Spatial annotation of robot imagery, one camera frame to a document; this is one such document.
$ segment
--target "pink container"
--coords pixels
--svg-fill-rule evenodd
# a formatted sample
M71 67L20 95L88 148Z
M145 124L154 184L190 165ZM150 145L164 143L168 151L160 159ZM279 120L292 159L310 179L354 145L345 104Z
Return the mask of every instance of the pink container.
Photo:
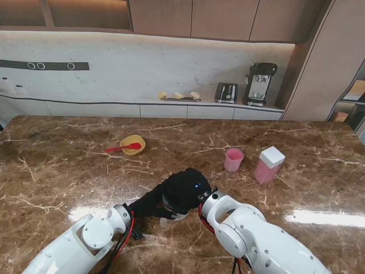
M238 148L230 148L227 150L224 168L229 172L236 172L240 168L240 164L245 154Z
M254 173L256 180L260 184L273 180L284 159L285 156L275 147L262 151Z

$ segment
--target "yellow bowl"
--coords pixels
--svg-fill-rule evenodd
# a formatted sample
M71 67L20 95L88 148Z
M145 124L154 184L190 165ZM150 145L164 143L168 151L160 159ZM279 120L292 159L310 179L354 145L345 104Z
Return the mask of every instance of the yellow bowl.
M146 142L139 135L131 135L124 138L122 141L120 141L120 146L129 146L132 143L140 143L142 147L139 150L133 150L131 148L123 149L123 152L129 156L137 155L138 153L142 152L146 147Z

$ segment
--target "red spoon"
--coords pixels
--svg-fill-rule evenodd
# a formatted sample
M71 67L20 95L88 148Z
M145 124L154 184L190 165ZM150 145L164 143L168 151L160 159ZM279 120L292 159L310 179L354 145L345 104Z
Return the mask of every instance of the red spoon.
M141 147L142 146L141 146L140 143L131 143L129 146L109 148L109 149L105 150L105 152L109 153L109 152L112 152L112 151L123 150L125 148L131 148L133 150L139 150Z

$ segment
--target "red cable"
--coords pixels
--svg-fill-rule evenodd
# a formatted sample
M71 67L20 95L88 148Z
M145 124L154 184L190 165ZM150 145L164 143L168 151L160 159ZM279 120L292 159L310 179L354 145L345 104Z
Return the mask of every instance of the red cable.
M135 218L133 217L133 218L132 218L132 223L131 223L131 230L129 231L128 236L127 236L127 238L125 239L125 241L124 241L123 245L121 246L121 248L119 249L118 253L115 255L114 260L115 260L115 258L117 258L117 256L118 256L118 255L121 253L121 251L123 250L123 247L126 245L126 243L127 243L128 239L129 239L129 237L130 237L130 236L131 236L131 234L132 234L132 231L133 231L133 227L134 227L134 225L135 225Z
M242 274L242 271L241 271L241 262L240 262L240 259L239 258L237 259L237 264L238 264L238 273L239 274Z
M211 231L211 233L213 233L213 234L216 234L215 232L214 232L214 228L213 227L211 227L210 226L210 224L208 224L208 222L202 217L202 215L201 215L201 209L202 209L202 207L203 207L203 203L201 203L200 205L199 205L199 210L198 210L198 214L199 214L199 218L200 218L200 220L203 222L203 224L207 227L207 229L209 229L210 231Z

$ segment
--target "white lid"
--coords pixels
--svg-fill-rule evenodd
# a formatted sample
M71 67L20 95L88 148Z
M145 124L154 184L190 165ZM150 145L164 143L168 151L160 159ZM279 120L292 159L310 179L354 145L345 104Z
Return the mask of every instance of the white lid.
M269 167L273 168L281 164L285 160L283 153L277 150L276 147L269 147L263 150L259 158Z

